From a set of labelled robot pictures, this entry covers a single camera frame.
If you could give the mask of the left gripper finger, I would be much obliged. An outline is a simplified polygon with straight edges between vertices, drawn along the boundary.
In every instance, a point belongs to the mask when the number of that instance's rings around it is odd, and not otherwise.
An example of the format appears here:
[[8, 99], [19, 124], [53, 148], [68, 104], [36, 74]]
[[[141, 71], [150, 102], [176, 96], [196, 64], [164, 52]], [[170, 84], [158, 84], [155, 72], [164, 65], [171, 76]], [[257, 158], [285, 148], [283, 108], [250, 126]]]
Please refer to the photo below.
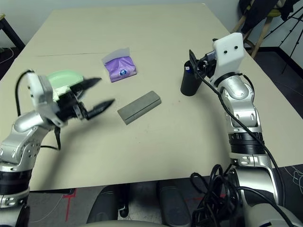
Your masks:
[[70, 86], [70, 90], [73, 93], [78, 93], [80, 91], [85, 91], [91, 87], [93, 87], [94, 85], [96, 85], [99, 81], [101, 81], [102, 78], [89, 78], [89, 79], [84, 79], [83, 81]]
[[115, 99], [110, 99], [110, 100], [104, 101], [104, 102], [94, 106], [91, 110], [86, 111], [85, 119], [90, 120], [90, 119], [100, 115], [105, 110], [107, 110], [114, 103], [114, 101], [115, 101]]

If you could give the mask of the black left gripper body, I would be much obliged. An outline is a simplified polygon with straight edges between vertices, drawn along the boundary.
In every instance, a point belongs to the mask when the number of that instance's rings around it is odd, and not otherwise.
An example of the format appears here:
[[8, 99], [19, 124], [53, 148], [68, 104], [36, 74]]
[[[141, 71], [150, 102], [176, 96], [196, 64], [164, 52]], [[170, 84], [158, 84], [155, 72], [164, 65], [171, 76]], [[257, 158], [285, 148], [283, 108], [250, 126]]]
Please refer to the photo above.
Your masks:
[[63, 122], [71, 118], [79, 118], [80, 120], [87, 117], [87, 111], [82, 102], [78, 100], [80, 92], [68, 91], [61, 94], [56, 101], [59, 111], [56, 116]]

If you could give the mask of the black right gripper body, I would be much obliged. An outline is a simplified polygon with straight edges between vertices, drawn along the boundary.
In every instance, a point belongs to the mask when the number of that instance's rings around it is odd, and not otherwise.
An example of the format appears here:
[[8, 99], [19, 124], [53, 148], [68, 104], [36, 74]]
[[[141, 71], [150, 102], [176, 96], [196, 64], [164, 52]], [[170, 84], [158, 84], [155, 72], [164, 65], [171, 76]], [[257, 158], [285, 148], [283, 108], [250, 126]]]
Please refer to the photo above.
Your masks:
[[216, 67], [215, 53], [206, 53], [203, 58], [197, 61], [197, 70], [202, 78], [211, 78]]

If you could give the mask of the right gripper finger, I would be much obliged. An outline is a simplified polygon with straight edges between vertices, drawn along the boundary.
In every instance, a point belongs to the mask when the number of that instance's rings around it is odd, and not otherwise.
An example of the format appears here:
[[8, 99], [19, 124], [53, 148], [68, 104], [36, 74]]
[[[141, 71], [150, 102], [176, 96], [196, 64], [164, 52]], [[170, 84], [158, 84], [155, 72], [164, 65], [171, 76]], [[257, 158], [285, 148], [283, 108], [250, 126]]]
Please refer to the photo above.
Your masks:
[[189, 61], [190, 61], [190, 64], [192, 65], [193, 71], [196, 71], [196, 66], [197, 66], [198, 60], [196, 59], [196, 56], [192, 52], [192, 50], [189, 50]]

